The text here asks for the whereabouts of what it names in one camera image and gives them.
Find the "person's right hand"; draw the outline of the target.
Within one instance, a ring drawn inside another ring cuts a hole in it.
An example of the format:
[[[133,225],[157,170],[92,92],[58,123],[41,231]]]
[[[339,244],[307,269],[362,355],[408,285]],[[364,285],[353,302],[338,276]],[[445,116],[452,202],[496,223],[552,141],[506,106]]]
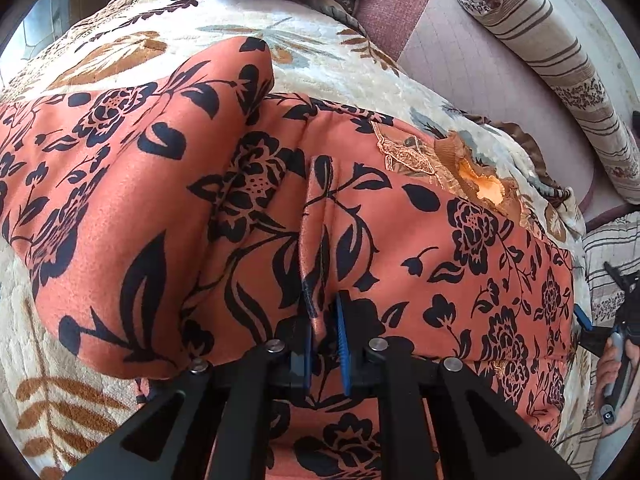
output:
[[[639,393],[639,347],[613,334],[597,365],[594,402],[602,418],[601,437],[629,424]]]

